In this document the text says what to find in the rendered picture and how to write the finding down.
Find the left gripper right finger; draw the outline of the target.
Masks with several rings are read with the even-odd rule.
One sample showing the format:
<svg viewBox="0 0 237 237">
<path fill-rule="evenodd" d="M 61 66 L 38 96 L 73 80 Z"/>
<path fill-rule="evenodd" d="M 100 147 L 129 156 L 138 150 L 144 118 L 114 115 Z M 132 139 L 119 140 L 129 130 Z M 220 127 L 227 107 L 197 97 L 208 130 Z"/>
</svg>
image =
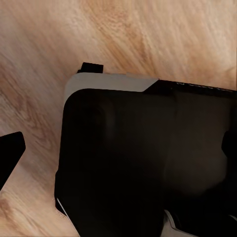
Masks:
<svg viewBox="0 0 237 237">
<path fill-rule="evenodd" d="M 221 149 L 237 171 L 237 133 L 226 131 Z"/>
</svg>

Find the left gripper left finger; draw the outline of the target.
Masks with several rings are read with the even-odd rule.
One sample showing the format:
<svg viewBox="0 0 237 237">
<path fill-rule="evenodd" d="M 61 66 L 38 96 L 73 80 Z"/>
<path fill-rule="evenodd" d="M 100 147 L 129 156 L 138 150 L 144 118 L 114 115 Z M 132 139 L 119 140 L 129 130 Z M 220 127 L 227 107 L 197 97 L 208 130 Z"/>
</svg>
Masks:
<svg viewBox="0 0 237 237">
<path fill-rule="evenodd" d="M 25 139 L 20 131 L 0 136 L 0 191 L 25 150 Z"/>
</svg>

